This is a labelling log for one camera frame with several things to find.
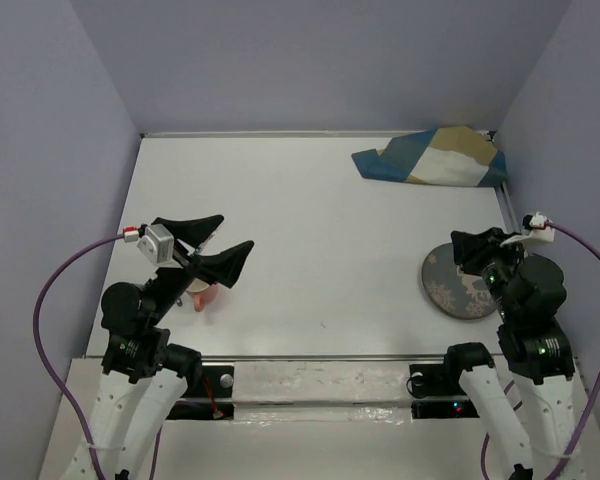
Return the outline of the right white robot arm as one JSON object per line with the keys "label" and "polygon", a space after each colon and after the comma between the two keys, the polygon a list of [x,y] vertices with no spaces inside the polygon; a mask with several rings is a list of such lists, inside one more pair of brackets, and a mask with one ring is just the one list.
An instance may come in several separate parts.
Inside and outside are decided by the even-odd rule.
{"label": "right white robot arm", "polygon": [[575,365],[555,315],[566,300],[564,275],[552,260],[528,254],[522,238],[491,228],[451,234],[454,262],[481,277],[498,307],[498,343],[517,388],[519,417],[480,343],[453,345],[442,384],[469,397],[507,479],[583,479],[584,461],[570,441],[576,431]]}

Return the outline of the blue tan checked placemat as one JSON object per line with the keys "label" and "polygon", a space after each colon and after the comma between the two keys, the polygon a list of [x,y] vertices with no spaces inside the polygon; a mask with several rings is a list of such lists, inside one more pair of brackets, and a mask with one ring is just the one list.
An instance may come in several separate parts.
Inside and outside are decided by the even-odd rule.
{"label": "blue tan checked placemat", "polygon": [[505,155],[468,126],[392,138],[386,147],[351,155],[369,180],[445,187],[495,188],[508,180]]}

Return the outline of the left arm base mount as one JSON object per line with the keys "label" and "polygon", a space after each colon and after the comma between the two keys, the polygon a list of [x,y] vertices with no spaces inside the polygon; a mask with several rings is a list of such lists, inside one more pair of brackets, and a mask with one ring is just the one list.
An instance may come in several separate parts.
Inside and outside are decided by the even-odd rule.
{"label": "left arm base mount", "polygon": [[234,365],[204,363],[198,383],[188,387],[172,407],[168,420],[218,421],[234,416]]}

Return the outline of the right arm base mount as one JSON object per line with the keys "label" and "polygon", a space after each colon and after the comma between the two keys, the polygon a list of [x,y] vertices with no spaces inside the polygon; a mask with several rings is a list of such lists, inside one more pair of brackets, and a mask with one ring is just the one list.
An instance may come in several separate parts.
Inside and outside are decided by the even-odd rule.
{"label": "right arm base mount", "polygon": [[414,420],[478,417],[473,403],[442,363],[411,364],[405,387],[412,398]]}

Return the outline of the pink mug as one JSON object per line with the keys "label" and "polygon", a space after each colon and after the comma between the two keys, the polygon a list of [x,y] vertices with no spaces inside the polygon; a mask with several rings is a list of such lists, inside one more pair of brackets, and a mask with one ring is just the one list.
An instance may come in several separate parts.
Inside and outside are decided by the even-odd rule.
{"label": "pink mug", "polygon": [[195,280],[186,290],[196,312],[202,312],[217,296],[218,285]]}

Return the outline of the grey reindeer plate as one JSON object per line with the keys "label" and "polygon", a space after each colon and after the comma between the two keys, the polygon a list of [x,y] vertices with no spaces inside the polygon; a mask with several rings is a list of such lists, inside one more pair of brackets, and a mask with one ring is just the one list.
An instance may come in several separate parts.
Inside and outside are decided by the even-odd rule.
{"label": "grey reindeer plate", "polygon": [[420,280],[429,300],[454,319],[473,321],[496,311],[484,280],[465,274],[454,263],[451,243],[439,245],[427,254]]}

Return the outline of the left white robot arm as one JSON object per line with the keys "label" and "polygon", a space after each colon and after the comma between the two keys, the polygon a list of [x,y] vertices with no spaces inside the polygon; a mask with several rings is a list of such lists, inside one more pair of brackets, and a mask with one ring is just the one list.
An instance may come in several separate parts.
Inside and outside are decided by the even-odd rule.
{"label": "left white robot arm", "polygon": [[64,478],[136,478],[172,408],[199,388],[200,353],[170,342],[159,323],[195,281],[227,288],[237,283],[253,241],[211,256],[199,253],[223,220],[158,217],[125,231],[125,241],[136,242],[156,270],[143,284],[117,282],[102,295],[108,344],[93,410]]}

